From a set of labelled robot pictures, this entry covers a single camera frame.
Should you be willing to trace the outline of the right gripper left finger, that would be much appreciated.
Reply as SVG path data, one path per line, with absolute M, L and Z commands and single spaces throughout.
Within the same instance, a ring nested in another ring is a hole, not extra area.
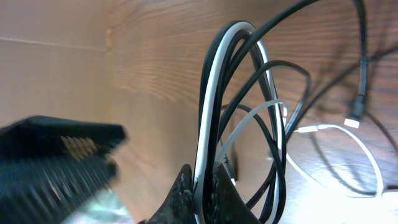
M 164 202 L 146 223 L 192 224 L 195 223 L 194 213 L 192 170 L 185 164 Z

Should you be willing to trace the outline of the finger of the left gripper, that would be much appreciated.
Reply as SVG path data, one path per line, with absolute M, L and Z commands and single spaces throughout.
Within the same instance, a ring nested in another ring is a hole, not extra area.
M 1 128 L 1 223 L 61 223 L 118 174 L 120 124 L 31 116 Z

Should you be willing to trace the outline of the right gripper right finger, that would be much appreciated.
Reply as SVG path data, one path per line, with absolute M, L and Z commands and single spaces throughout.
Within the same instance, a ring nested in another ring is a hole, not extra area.
M 260 224 L 247 208 L 221 163 L 213 170 L 213 223 Z

